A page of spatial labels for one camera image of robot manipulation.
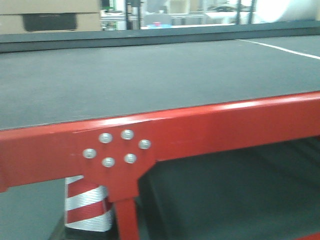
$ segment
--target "cardboard box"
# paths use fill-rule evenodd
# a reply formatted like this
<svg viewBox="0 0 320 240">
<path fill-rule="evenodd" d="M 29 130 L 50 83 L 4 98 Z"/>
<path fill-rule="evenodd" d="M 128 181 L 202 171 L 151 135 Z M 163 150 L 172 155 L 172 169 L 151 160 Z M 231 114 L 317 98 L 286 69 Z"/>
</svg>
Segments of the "cardboard box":
<svg viewBox="0 0 320 240">
<path fill-rule="evenodd" d="M 97 13 L 100 0 L 0 0 L 0 15 Z"/>
<path fill-rule="evenodd" d="M 166 3 L 168 14 L 188 14 L 190 0 L 168 0 Z"/>
<path fill-rule="evenodd" d="M 25 34 L 25 33 L 61 33 L 70 30 L 44 30 L 28 32 L 24 28 L 23 17 L 20 14 L 0 15 L 0 34 Z M 100 31 L 100 13 L 77 13 L 77 32 Z"/>
</svg>

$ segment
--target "red table frame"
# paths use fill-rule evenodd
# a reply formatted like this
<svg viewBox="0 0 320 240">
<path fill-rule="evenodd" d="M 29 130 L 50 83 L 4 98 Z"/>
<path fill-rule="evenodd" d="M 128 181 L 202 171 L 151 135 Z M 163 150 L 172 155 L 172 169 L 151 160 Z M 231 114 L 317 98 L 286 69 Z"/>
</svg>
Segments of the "red table frame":
<svg viewBox="0 0 320 240">
<path fill-rule="evenodd" d="M 134 138 L 122 139 L 123 130 Z M 101 143 L 102 133 L 113 141 Z M 107 186 L 121 240 L 138 240 L 137 181 L 156 162 L 319 135 L 320 91 L 2 130 L 0 191 L 84 175 Z M 149 149 L 138 147 L 143 139 Z M 84 158 L 84 149 L 96 157 Z M 135 163 L 124 161 L 128 153 Z M 113 167 L 102 165 L 106 157 L 115 159 Z"/>
</svg>

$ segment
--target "workbench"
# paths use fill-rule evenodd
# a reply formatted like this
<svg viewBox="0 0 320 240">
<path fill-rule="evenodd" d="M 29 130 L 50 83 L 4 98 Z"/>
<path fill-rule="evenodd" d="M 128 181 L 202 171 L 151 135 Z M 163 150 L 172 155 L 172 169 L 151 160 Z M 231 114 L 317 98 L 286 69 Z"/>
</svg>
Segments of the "workbench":
<svg viewBox="0 0 320 240">
<path fill-rule="evenodd" d="M 317 56 L 318 35 L 2 53 L 0 188 L 84 175 L 137 240 L 137 180 L 157 162 L 320 135 Z"/>
</svg>

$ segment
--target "red and white striped post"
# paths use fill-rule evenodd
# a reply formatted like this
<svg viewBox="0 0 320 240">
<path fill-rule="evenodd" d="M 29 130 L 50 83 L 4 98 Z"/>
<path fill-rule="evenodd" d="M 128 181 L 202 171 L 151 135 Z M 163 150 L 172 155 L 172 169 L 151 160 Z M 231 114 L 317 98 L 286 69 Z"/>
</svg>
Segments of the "red and white striped post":
<svg viewBox="0 0 320 240">
<path fill-rule="evenodd" d="M 83 176 L 65 179 L 64 225 L 74 230 L 106 232 L 113 222 L 112 204 L 104 186 Z"/>
</svg>

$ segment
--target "bolt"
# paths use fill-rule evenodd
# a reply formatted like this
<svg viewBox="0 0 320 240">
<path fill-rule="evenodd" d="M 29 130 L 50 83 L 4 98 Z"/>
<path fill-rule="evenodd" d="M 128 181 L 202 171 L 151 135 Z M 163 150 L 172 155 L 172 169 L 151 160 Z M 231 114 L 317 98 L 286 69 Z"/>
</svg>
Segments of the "bolt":
<svg viewBox="0 0 320 240">
<path fill-rule="evenodd" d="M 134 131 L 128 130 L 128 129 L 123 130 L 121 132 L 121 138 L 124 140 L 131 140 L 134 138 L 134 135 L 135 135 Z"/>
<path fill-rule="evenodd" d="M 143 139 L 139 142 L 140 149 L 149 149 L 151 147 L 151 142 L 149 140 Z"/>
<path fill-rule="evenodd" d="M 103 144 L 108 144 L 108 143 L 111 143 L 113 137 L 110 133 L 101 133 L 99 135 L 99 141 L 100 143 L 103 143 Z"/>
<path fill-rule="evenodd" d="M 106 157 L 105 159 L 102 160 L 102 165 L 105 166 L 106 168 L 111 168 L 115 165 L 116 161 L 112 157 Z"/>
<path fill-rule="evenodd" d="M 136 160 L 137 160 L 137 156 L 132 153 L 128 153 L 127 155 L 124 156 L 124 161 L 128 164 L 133 164 Z"/>
<path fill-rule="evenodd" d="M 96 150 L 94 150 L 92 148 L 87 148 L 87 149 L 83 150 L 82 155 L 86 159 L 94 159 L 97 155 L 97 152 L 96 152 Z"/>
</svg>

